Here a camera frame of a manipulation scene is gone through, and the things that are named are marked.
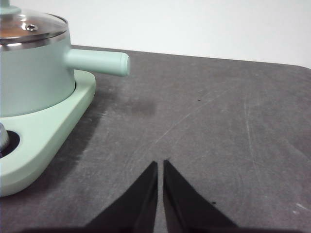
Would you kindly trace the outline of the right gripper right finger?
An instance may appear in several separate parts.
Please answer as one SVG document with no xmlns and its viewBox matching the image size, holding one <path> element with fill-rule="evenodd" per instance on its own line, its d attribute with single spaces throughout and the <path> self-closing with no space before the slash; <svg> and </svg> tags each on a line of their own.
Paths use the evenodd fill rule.
<svg viewBox="0 0 311 233">
<path fill-rule="evenodd" d="M 168 161 L 163 162 L 163 202 L 170 233 L 240 233 L 238 227 L 204 199 Z"/>
</svg>

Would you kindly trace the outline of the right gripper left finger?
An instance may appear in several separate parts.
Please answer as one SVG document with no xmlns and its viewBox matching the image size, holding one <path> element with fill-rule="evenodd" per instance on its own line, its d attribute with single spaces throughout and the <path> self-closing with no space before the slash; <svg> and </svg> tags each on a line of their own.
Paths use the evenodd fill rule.
<svg viewBox="0 0 311 233">
<path fill-rule="evenodd" d="M 158 199 L 158 165 L 151 162 L 133 184 L 91 220 L 92 233 L 152 233 Z"/>
</svg>

